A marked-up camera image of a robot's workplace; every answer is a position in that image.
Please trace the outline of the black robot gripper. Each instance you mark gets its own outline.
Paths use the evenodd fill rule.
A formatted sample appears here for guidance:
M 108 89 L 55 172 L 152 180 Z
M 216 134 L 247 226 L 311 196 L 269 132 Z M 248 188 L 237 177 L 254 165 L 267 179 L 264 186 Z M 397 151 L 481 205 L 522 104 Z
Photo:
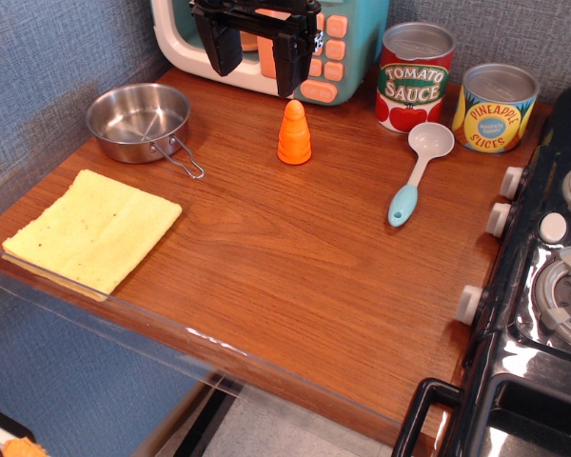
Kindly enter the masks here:
M 219 76 L 243 60 L 240 31 L 273 38 L 277 91 L 293 94 L 309 75 L 315 52 L 319 1 L 190 1 L 209 63 Z

